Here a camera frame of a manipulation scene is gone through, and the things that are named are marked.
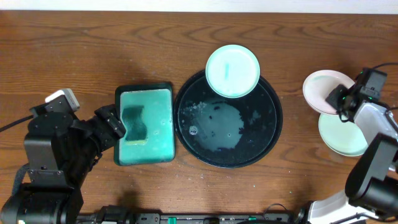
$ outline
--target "wooden table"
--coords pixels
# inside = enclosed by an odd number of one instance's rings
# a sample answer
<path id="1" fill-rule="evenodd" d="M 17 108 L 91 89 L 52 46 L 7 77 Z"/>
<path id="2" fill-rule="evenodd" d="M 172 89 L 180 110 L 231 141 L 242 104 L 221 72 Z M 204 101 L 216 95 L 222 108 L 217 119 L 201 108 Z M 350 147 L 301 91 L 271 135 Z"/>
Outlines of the wooden table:
<path id="1" fill-rule="evenodd" d="M 272 203 L 294 210 L 344 189 L 357 157 L 333 152 L 318 132 L 319 114 L 304 100 L 306 76 L 321 69 L 354 78 L 363 67 L 398 60 L 398 16 L 331 14 L 207 14 L 157 12 L 0 12 L 0 126 L 61 88 L 72 88 L 88 119 L 114 103 L 120 85 L 173 83 L 174 96 L 210 54 L 240 44 L 258 57 L 261 73 L 284 111 L 282 134 L 259 162 L 219 169 L 176 140 L 172 162 L 119 167 L 105 152 L 82 187 L 82 212 L 124 205 L 164 213 L 261 213 Z M 398 105 L 398 69 L 382 100 Z M 0 204 L 27 162 L 27 123 L 0 134 Z"/>

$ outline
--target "white wall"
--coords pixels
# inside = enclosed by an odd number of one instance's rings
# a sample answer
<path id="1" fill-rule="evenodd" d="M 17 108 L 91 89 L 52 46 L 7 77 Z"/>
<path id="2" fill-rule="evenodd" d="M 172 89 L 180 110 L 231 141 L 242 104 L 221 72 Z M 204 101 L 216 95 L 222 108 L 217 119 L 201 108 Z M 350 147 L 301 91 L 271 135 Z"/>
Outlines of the white wall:
<path id="1" fill-rule="evenodd" d="M 398 14 L 398 0 L 0 0 L 0 9 Z"/>

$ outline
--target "wood grain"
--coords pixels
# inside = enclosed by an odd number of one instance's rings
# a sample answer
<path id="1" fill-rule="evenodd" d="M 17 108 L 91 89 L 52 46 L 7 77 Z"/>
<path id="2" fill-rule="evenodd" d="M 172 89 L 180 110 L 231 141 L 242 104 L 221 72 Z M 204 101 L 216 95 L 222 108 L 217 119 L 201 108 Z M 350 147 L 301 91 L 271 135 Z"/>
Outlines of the wood grain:
<path id="1" fill-rule="evenodd" d="M 365 66 L 398 59 L 398 16 L 337 14 L 206 14 L 159 12 L 0 12 L 1 124 L 72 88 L 80 119 L 114 102 L 119 85 L 170 81 L 174 96 L 226 44 L 251 49 L 282 103 L 284 125 L 275 148 L 259 162 L 219 169 L 194 158 L 176 141 L 165 164 L 118 167 L 113 150 L 82 187 L 83 212 L 124 205 L 164 213 L 262 212 L 271 203 L 294 210 L 345 187 L 358 158 L 323 143 L 319 114 L 302 83 L 321 69 L 351 78 Z M 398 70 L 389 74 L 383 101 L 398 105 Z M 16 170 L 27 162 L 27 123 L 0 134 L 0 204 Z"/>

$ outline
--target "round black tray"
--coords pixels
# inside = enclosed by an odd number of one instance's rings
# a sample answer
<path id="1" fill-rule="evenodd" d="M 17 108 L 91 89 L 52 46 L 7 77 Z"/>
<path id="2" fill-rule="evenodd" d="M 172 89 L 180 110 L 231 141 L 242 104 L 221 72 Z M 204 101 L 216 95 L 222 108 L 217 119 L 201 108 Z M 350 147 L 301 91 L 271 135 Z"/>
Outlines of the round black tray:
<path id="1" fill-rule="evenodd" d="M 262 77 L 248 95 L 225 98 L 207 83 L 205 71 L 179 91 L 173 109 L 175 132 L 184 147 L 207 164 L 244 167 L 263 158 L 282 131 L 282 107 Z"/>

